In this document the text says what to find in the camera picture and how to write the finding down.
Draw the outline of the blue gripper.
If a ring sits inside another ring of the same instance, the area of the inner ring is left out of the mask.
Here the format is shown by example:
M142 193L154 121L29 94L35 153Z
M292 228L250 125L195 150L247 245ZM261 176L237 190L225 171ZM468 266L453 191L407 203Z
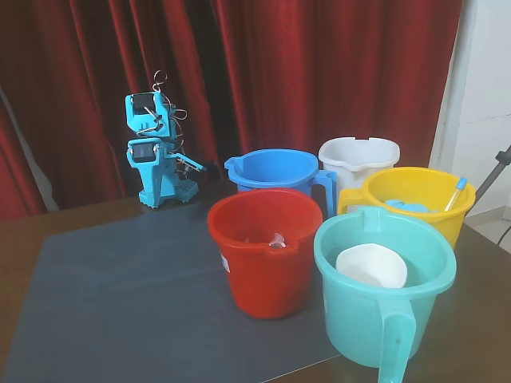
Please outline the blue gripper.
M160 156L160 165L162 168L176 168L178 172L186 173L190 172L190 170L196 172L206 172L207 168L188 158L186 155L182 153L177 153L180 151L180 141L177 139L161 139L161 156Z

